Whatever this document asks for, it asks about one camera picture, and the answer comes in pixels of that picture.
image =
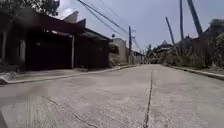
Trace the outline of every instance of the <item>white building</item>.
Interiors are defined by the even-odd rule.
[[[68,23],[77,23],[78,13],[79,13],[78,11],[75,11],[69,16],[65,17],[63,20]]]
[[[111,42],[119,49],[119,61],[120,64],[127,64],[127,49],[126,49],[126,41],[124,41],[121,38],[115,38],[113,39],[113,42]]]

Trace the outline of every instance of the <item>road crack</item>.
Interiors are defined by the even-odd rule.
[[[151,99],[152,99],[152,85],[153,85],[153,71],[151,72],[151,81],[150,81],[150,90],[149,90],[149,99],[148,99],[148,106],[147,106],[147,110],[145,113],[145,120],[144,120],[144,124],[143,124],[143,128],[148,128],[148,122],[149,122],[149,110],[150,110],[150,106],[151,106]]]
[[[52,103],[55,104],[56,106],[59,106],[59,107],[62,108],[63,110],[66,110],[63,106],[61,106],[61,105],[58,104],[57,102],[55,102],[55,101],[53,101],[53,100],[51,100],[51,99],[49,99],[49,98],[47,98],[47,97],[45,97],[45,96],[41,96],[41,97],[43,97],[44,99],[46,99],[46,100],[52,102]],[[76,114],[76,113],[74,113],[74,112],[69,113],[69,114],[71,114],[72,116],[74,116],[75,118],[77,118],[79,121],[81,121],[82,123],[84,123],[84,124],[86,124],[86,125],[88,125],[88,126],[90,126],[90,127],[98,128],[97,126],[95,126],[95,125],[93,125],[93,124],[90,124],[90,123],[86,122],[86,121],[83,120],[81,117],[79,117],[78,114]]]

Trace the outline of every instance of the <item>concrete road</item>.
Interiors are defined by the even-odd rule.
[[[224,82],[146,65],[0,88],[8,128],[222,128]]]

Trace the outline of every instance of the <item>cloudy sky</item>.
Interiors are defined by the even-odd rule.
[[[127,31],[128,25],[131,25],[132,29],[136,30],[133,35],[136,36],[141,49],[144,49],[148,44],[157,46],[161,44],[163,40],[171,43],[169,31],[165,22],[165,16],[170,20],[175,41],[180,40],[179,0],[102,0],[105,4],[100,0],[83,1],[91,6],[95,6],[95,8],[99,9],[100,12],[113,19]],[[193,1],[203,30],[208,28],[211,19],[224,18],[224,0]],[[114,15],[109,8],[112,8],[118,16]],[[191,37],[196,37],[197,33],[194,28],[187,0],[183,0],[183,8],[185,36],[189,34]],[[81,20],[86,18],[88,28],[108,37],[111,37],[114,33],[112,30],[105,27],[105,25],[96,19],[76,0],[60,0],[58,11],[60,18],[71,14],[73,11],[79,11],[78,19]],[[115,34],[116,37],[128,40],[127,33],[116,28],[107,20],[104,19],[104,21],[120,33]]]

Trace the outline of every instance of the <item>concrete wall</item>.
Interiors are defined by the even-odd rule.
[[[140,55],[134,55],[134,63],[135,64],[141,64],[141,56]]]
[[[77,23],[77,18],[78,18],[78,12],[76,11],[70,14],[69,16],[67,16],[66,18],[64,18],[63,20],[68,23]]]
[[[116,45],[119,49],[119,61],[120,64],[127,64],[127,50],[126,50],[126,42],[121,38],[113,39],[112,44]]]

